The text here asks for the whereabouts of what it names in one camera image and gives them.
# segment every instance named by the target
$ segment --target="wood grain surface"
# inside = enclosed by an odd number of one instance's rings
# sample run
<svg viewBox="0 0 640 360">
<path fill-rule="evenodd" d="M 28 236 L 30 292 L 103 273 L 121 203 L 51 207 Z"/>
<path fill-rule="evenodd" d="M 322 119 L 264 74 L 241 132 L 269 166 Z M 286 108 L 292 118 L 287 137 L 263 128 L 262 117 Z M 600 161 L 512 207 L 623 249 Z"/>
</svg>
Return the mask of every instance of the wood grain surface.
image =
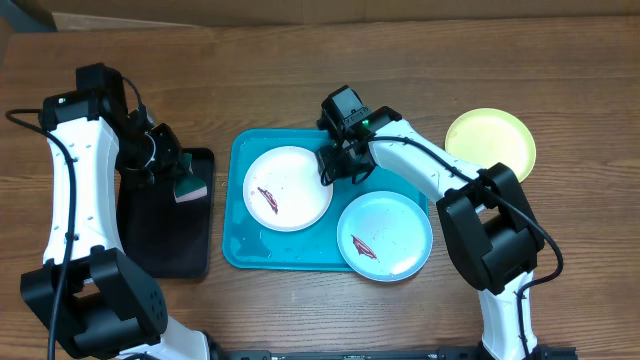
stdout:
<svg viewBox="0 0 640 360">
<path fill-rule="evenodd" d="M 322 100 L 349 84 L 440 145 L 470 109 L 522 119 L 537 143 L 524 188 L 566 260 L 559 279 L 532 292 L 535 332 L 542 343 L 576 346 L 582 359 L 640 358 L 640 18 L 20 34 L 0 73 L 0 110 L 40 107 L 73 89 L 77 66 L 99 61 L 131 77 L 184 146 L 216 154 L 209 275 L 160 284 L 170 314 L 224 348 L 397 350 L 480 340 L 477 294 L 452 266 L 435 211 L 429 261 L 397 284 L 239 270 L 223 258 L 234 138 L 253 127 L 313 127 Z M 41 264 L 51 181 L 45 140 L 0 121 L 3 359 L 45 357 L 45 328 L 22 302 L 19 281 Z M 547 247 L 537 274 L 554 267 Z"/>
</svg>

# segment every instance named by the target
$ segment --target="blue tray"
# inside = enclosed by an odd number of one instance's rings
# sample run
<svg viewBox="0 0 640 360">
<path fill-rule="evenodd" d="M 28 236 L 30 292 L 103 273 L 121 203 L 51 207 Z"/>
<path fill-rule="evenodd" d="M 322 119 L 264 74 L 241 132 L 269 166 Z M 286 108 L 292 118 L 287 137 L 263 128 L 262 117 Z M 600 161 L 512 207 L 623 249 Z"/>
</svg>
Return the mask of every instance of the blue tray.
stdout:
<svg viewBox="0 0 640 360">
<path fill-rule="evenodd" d="M 229 263 L 244 269 L 353 271 L 342 258 L 336 240 L 338 220 L 351 201 L 372 191 L 393 191 L 415 201 L 428 215 L 427 198 L 422 193 L 392 172 L 376 168 L 357 186 L 351 179 L 336 181 L 329 209 L 306 229 L 279 232 L 255 221 L 242 198 L 242 183 L 251 164 L 280 146 L 315 151 L 328 143 L 328 133 L 318 130 L 251 129 L 236 138 L 231 148 L 222 233 L 222 253 Z"/>
</svg>

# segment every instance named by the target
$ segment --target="red food stain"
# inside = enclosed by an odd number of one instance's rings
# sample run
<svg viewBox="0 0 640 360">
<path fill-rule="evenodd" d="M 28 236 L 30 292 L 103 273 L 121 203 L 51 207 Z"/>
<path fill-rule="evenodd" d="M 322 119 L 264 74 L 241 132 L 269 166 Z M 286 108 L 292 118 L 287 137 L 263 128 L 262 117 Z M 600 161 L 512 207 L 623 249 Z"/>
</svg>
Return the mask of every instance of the red food stain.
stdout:
<svg viewBox="0 0 640 360">
<path fill-rule="evenodd" d="M 364 241 L 358 239 L 357 237 L 355 237 L 355 235 L 351 235 L 351 237 L 353 237 L 353 245 L 356 246 L 358 254 L 368 256 L 372 259 L 378 259 L 373 250 L 371 250 L 371 248 L 368 247 L 367 244 L 364 243 Z"/>
<path fill-rule="evenodd" d="M 261 188 L 258 188 L 258 191 L 260 191 L 260 194 L 262 194 L 262 196 L 264 196 L 264 198 L 267 199 L 267 202 L 269 203 L 269 206 L 271 206 L 271 209 L 277 215 L 278 214 L 278 203 L 273 198 L 273 195 L 271 195 L 271 193 L 269 191 L 262 190 Z"/>
</svg>

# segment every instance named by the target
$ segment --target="light blue plate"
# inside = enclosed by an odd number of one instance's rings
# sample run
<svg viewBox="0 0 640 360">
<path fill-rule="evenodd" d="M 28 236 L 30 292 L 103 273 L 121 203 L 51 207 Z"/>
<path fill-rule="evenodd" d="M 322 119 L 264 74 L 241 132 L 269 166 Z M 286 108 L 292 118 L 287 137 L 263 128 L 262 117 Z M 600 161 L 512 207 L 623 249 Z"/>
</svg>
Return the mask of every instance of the light blue plate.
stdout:
<svg viewBox="0 0 640 360">
<path fill-rule="evenodd" d="M 338 221 L 338 247 L 360 275 L 383 282 L 406 279 L 431 253 L 429 218 L 411 199 L 376 191 L 355 199 Z"/>
<path fill-rule="evenodd" d="M 238 135 L 231 148 L 222 232 L 222 253 L 232 265 L 243 269 L 353 271 L 342 258 L 336 241 L 338 220 L 349 203 L 366 193 L 386 190 L 406 196 L 427 213 L 423 194 L 400 176 L 377 168 L 360 185 L 351 184 L 351 179 L 336 181 L 329 209 L 305 229 L 285 233 L 258 223 L 242 196 L 244 177 L 251 164 L 280 146 L 315 151 L 329 143 L 328 133 L 318 130 L 252 129 Z"/>
</svg>

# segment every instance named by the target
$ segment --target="sponge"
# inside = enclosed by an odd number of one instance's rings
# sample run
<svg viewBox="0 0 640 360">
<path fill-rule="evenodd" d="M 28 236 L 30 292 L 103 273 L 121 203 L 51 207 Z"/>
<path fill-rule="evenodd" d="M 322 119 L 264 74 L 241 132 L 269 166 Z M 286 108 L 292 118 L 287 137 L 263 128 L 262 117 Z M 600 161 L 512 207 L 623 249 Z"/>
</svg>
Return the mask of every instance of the sponge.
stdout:
<svg viewBox="0 0 640 360">
<path fill-rule="evenodd" d="M 180 158 L 180 165 L 187 169 L 186 174 L 176 178 L 173 188 L 173 196 L 176 203 L 200 199 L 207 196 L 207 184 L 199 177 L 193 175 L 191 160 L 193 156 L 183 153 Z"/>
</svg>

